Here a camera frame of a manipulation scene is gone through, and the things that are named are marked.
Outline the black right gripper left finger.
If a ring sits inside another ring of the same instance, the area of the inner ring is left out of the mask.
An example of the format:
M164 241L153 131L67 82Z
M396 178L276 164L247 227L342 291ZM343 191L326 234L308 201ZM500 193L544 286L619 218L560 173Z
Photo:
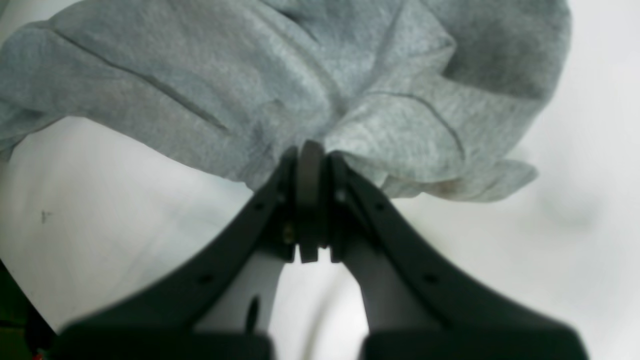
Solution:
M210 244L169 275L67 326L55 360L273 360L266 331L279 278L326 244L325 151L286 150L267 184Z

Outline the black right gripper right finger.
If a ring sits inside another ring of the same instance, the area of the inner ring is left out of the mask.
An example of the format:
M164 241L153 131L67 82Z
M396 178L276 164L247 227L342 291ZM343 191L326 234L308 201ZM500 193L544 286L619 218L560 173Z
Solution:
M470 276L435 250L339 153L327 157L332 262L359 285L361 360L586 360L571 326Z

